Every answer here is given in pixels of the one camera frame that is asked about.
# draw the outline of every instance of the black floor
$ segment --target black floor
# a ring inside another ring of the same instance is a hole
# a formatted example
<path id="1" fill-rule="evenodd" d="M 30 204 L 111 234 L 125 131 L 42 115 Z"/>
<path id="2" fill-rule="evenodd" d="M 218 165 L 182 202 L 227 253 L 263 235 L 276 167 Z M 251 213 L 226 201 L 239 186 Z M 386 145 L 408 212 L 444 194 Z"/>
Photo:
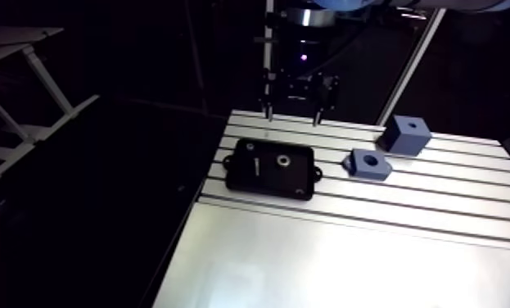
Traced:
<path id="1" fill-rule="evenodd" d="M 224 124 L 101 100 L 39 145 L 0 180 L 0 307 L 137 306 Z"/>

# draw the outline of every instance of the cable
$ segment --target cable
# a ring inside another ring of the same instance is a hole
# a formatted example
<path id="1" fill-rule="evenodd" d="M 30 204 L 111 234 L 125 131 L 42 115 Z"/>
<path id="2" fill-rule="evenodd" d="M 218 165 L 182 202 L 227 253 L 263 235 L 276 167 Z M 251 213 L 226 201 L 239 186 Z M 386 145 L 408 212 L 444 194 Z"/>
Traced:
<path id="1" fill-rule="evenodd" d="M 392 2 L 392 0 L 385 0 L 383 3 L 381 3 L 381 5 L 379 5 L 377 7 L 377 12 L 375 14 L 373 14 L 368 22 L 366 22 L 365 24 L 361 25 L 357 30 L 356 32 L 354 32 L 346 41 L 343 42 L 343 44 L 337 48 L 334 53 L 332 53 L 329 58 L 327 60 L 325 60 L 324 62 L 322 62 L 321 64 L 319 64 L 318 66 L 294 77 L 293 79 L 299 79 L 301 77 L 308 77 L 314 73 L 317 73 L 319 70 L 321 70 L 323 67 L 325 66 L 328 66 L 329 64 L 333 63 L 338 57 L 340 57 L 342 55 L 343 52 L 345 52 L 348 47 L 350 47 L 350 45 L 352 44 L 353 41 L 355 41 L 376 19 L 377 19 L 377 15 L 378 13 L 380 13 L 381 11 L 384 11 L 385 8 L 387 8 L 390 3 Z"/>

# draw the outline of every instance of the metal cylinder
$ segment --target metal cylinder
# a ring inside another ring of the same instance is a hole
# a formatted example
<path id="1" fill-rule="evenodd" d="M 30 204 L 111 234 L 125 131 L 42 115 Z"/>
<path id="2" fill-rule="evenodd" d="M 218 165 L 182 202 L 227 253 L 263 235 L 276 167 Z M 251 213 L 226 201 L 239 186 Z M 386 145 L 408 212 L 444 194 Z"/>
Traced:
<path id="1" fill-rule="evenodd" d="M 287 20 L 295 25 L 325 28 L 335 25 L 335 12 L 331 10 L 314 10 L 298 7 L 287 8 Z"/>

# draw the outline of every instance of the blue foam block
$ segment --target blue foam block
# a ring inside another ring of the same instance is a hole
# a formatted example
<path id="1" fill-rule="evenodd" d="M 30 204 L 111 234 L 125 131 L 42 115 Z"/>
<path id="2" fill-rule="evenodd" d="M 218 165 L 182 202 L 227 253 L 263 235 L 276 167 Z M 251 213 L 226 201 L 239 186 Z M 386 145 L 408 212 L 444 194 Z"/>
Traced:
<path id="1" fill-rule="evenodd" d="M 422 118 L 394 115 L 378 144 L 390 153 L 417 156 L 431 138 L 431 131 Z"/>
<path id="2" fill-rule="evenodd" d="M 351 176 L 384 181 L 392 172 L 381 152 L 354 149 L 342 162 Z"/>

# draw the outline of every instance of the circular hole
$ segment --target circular hole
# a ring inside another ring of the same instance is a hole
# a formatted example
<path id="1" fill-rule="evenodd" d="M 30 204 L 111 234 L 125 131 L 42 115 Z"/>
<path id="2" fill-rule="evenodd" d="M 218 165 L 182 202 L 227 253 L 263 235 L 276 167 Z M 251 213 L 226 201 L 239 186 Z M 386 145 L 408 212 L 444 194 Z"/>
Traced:
<path id="1" fill-rule="evenodd" d="M 363 161 L 365 161 L 365 163 L 368 165 L 377 165 L 379 163 L 377 158 L 375 158 L 375 156 L 371 156 L 371 155 L 364 156 Z"/>

